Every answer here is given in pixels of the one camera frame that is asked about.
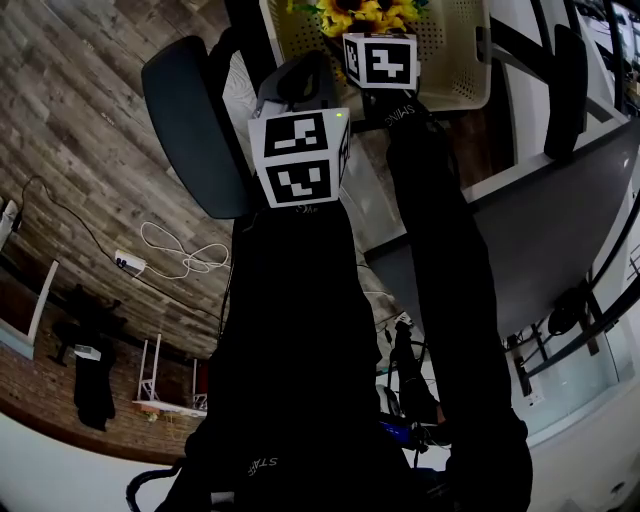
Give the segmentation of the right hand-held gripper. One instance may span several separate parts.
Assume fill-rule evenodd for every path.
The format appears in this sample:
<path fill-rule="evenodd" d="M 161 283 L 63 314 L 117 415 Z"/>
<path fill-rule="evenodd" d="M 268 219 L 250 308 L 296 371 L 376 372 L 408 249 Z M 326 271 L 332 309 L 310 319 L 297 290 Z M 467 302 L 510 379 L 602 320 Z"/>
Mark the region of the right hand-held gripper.
<path fill-rule="evenodd" d="M 413 34 L 346 33 L 344 68 L 362 89 L 416 90 L 419 75 Z"/>

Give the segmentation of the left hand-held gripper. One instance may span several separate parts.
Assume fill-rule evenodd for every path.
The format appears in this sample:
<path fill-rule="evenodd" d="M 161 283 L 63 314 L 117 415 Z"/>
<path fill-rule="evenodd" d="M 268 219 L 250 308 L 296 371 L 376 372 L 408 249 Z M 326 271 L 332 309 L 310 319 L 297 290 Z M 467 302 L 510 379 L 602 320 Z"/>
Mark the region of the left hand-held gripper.
<path fill-rule="evenodd" d="M 266 101 L 311 110 L 248 122 L 253 163 L 269 206 L 337 200 L 350 153 L 351 123 L 350 110 L 336 108 L 330 59 L 313 50 L 278 67 L 259 88 L 257 105 Z"/>

